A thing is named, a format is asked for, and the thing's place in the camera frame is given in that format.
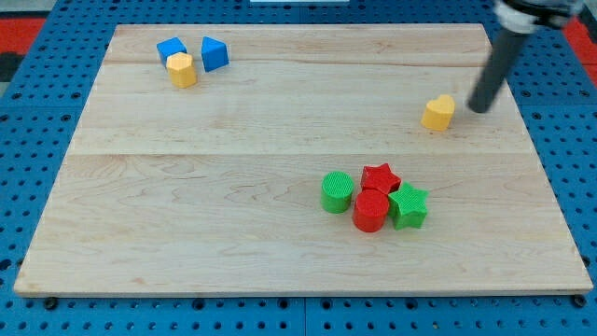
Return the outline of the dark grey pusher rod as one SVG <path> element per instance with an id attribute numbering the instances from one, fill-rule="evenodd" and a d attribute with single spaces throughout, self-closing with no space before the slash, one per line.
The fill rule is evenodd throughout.
<path id="1" fill-rule="evenodd" d="M 526 40 L 527 34 L 502 28 L 495 37 L 491 53 L 470 93 L 467 106 L 476 113 L 486 113 L 493 105 L 506 77 L 514 66 Z"/>

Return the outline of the white and black rod mount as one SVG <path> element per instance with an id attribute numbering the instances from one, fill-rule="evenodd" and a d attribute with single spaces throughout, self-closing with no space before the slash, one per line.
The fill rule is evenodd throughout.
<path id="1" fill-rule="evenodd" d="M 583 0 L 495 0 L 493 11 L 509 31 L 533 34 L 539 26 L 562 29 L 583 7 Z"/>

